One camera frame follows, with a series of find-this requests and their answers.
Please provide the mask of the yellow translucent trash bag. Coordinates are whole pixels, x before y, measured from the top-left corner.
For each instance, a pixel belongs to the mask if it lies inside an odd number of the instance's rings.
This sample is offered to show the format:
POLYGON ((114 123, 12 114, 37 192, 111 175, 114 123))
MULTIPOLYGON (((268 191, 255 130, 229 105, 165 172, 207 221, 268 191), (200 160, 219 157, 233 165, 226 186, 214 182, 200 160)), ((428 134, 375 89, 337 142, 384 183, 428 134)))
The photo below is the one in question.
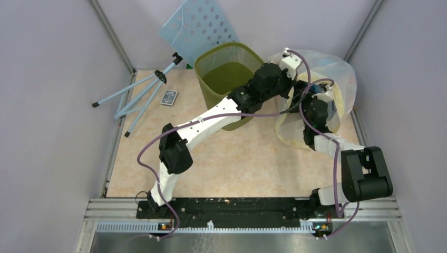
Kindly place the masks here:
MULTIPOLYGON (((297 81, 308 81, 308 74, 297 75, 297 81)), ((332 79, 318 79, 312 84, 333 81, 332 79)), ((335 133, 341 126, 339 114, 335 100, 329 103, 322 100, 313 99, 306 111, 302 110, 299 103, 298 113, 288 113, 294 87, 288 92, 288 98, 277 97, 276 105, 281 114, 274 126, 276 137, 284 144, 302 149, 315 150, 315 143, 321 139, 326 142, 335 139, 335 133)))

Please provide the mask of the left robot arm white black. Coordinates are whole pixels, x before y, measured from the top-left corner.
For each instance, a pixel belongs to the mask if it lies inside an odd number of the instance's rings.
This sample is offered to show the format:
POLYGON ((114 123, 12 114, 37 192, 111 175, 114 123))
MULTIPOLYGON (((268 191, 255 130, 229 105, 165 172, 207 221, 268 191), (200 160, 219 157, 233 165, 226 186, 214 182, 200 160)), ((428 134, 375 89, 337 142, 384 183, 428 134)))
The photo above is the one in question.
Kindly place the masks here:
POLYGON ((302 64, 301 60, 265 63, 246 84, 232 90, 208 111, 182 125, 165 125, 159 142, 159 172, 148 193, 149 211, 157 218, 166 216, 179 175, 193 165, 191 150, 223 127, 257 116, 266 101, 279 95, 288 98, 302 64))

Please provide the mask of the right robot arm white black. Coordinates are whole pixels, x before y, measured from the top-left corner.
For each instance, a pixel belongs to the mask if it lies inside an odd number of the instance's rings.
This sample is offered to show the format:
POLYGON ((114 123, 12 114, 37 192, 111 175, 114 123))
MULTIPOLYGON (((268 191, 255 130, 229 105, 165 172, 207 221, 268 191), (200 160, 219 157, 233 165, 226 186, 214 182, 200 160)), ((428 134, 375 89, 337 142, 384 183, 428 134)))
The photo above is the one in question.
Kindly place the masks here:
POLYGON ((336 111, 328 93, 308 91, 302 96, 298 109, 304 121, 305 144, 334 159, 333 185, 314 189, 309 197, 313 216, 323 217, 334 212, 341 217, 341 203, 392 195, 393 184, 382 149, 350 143, 329 129, 327 122, 336 111))

